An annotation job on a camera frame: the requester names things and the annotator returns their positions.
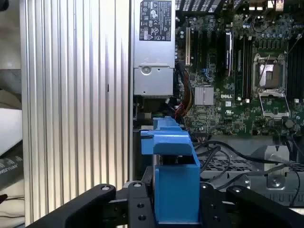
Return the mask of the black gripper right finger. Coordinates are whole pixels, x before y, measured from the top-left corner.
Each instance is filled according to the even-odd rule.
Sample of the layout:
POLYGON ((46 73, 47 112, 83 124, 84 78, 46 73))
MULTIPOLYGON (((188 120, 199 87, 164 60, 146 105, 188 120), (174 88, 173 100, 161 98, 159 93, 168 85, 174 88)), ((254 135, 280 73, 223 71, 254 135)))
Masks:
POLYGON ((200 184, 202 228, 302 228, 304 216, 243 186, 200 184))

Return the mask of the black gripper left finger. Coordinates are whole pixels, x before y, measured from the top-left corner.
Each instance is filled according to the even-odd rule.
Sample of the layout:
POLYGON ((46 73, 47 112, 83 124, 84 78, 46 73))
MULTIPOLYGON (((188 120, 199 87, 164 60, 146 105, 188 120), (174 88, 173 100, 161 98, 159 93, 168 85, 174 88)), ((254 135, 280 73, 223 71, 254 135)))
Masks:
POLYGON ((99 184, 29 225, 31 228, 154 228, 148 191, 134 181, 116 190, 99 184))

